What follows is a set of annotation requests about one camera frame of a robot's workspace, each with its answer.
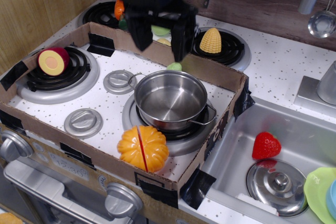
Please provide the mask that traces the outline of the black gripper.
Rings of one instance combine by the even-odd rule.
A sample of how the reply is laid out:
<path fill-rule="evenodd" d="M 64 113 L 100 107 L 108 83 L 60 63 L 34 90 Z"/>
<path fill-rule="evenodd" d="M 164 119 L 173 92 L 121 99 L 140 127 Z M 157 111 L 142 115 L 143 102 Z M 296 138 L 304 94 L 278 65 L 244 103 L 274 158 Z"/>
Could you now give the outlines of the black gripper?
<path fill-rule="evenodd" d="M 184 0 L 123 0 L 125 19 L 131 37 L 140 51 L 152 43 L 151 26 L 171 30 L 175 61 L 191 51 L 195 37 L 197 8 Z"/>

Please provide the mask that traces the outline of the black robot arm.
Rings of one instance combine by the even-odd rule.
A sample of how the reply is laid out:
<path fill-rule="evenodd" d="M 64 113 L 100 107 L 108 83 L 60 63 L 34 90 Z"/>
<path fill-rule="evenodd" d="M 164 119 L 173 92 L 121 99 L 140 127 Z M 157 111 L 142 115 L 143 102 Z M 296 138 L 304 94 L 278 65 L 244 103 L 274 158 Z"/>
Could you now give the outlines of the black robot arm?
<path fill-rule="evenodd" d="M 171 48 L 176 62 L 190 53 L 197 32 L 198 9 L 183 0 L 122 0 L 128 31 L 138 49 L 152 43 L 152 26 L 171 31 Z"/>

